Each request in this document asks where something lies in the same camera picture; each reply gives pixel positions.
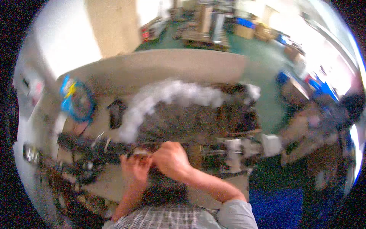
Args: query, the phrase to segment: white wall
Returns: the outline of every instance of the white wall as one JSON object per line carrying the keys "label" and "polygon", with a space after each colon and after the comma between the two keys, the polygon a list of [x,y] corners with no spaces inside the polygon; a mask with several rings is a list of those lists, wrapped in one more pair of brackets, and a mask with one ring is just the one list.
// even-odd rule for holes
{"label": "white wall", "polygon": [[50,86],[60,75],[102,57],[83,0],[50,0],[39,12],[24,38],[14,72],[14,85],[22,77],[45,80]]}
{"label": "white wall", "polygon": [[48,1],[34,30],[55,78],[102,58],[83,0]]}
{"label": "white wall", "polygon": [[168,9],[172,8],[172,0],[136,0],[137,15],[140,19],[140,26],[145,25],[149,21],[159,16],[162,11],[162,17],[168,17]]}

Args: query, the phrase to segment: wall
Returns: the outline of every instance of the wall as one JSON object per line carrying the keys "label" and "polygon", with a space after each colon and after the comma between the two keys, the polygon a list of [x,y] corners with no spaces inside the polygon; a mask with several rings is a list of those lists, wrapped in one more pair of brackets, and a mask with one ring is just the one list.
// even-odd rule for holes
{"label": "wall", "polygon": [[283,15],[298,15],[297,1],[293,0],[238,0],[235,3],[236,15],[245,17],[246,12],[254,14],[259,21],[269,24],[273,13],[279,12]]}
{"label": "wall", "polygon": [[48,1],[34,31],[55,78],[102,57],[83,0]]}
{"label": "wall", "polygon": [[145,25],[157,16],[170,16],[168,9],[173,7],[173,0],[136,0],[139,25]]}
{"label": "wall", "polygon": [[101,59],[83,0],[50,0],[24,38],[14,72],[14,85],[27,93],[31,84],[52,87],[61,74]]}
{"label": "wall", "polygon": [[104,58],[131,53],[141,44],[135,0],[86,0],[85,5]]}

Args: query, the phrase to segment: red object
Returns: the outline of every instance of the red object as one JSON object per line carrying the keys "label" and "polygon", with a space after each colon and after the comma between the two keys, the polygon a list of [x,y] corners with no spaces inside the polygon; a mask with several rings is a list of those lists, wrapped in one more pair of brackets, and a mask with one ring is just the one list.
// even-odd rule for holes
{"label": "red object", "polygon": [[142,41],[146,42],[149,40],[149,31],[146,28],[141,29],[142,32]]}

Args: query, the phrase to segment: gray sleeve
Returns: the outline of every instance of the gray sleeve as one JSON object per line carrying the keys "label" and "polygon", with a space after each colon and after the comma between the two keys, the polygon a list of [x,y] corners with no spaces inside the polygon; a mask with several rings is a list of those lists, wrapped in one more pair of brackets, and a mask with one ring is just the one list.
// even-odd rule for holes
{"label": "gray sleeve", "polygon": [[217,220],[227,229],[258,229],[250,203],[243,200],[230,200],[222,204]]}

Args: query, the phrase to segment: cardboard box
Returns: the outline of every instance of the cardboard box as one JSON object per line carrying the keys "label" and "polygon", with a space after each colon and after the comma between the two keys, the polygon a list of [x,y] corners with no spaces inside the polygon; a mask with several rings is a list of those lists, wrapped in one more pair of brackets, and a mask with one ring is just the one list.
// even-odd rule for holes
{"label": "cardboard box", "polygon": [[235,35],[244,37],[246,39],[253,39],[255,30],[242,25],[235,25]]}
{"label": "cardboard box", "polygon": [[277,33],[272,31],[270,27],[263,23],[259,23],[255,28],[255,38],[260,41],[269,42],[272,39],[276,38]]}
{"label": "cardboard box", "polygon": [[198,31],[200,33],[209,33],[211,26],[211,13],[213,7],[201,6],[198,18]]}
{"label": "cardboard box", "polygon": [[196,7],[196,0],[182,1],[183,10],[193,11]]}
{"label": "cardboard box", "polygon": [[301,55],[300,54],[300,51],[296,47],[294,47],[292,45],[285,46],[284,53],[287,55],[287,57],[292,62],[295,62],[296,60],[298,60],[300,58],[299,55]]}

